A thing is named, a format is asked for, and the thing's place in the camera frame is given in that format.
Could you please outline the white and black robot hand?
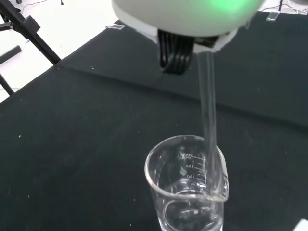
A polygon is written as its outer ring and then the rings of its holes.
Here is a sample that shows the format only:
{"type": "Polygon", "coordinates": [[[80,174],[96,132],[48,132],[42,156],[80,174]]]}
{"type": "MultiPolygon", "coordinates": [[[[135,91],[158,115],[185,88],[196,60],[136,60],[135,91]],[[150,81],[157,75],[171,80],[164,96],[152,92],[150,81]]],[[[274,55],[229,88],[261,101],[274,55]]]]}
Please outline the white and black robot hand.
{"type": "Polygon", "coordinates": [[[182,75],[192,55],[218,52],[262,5],[261,0],[113,0],[119,20],[158,45],[164,73],[182,75]]]}

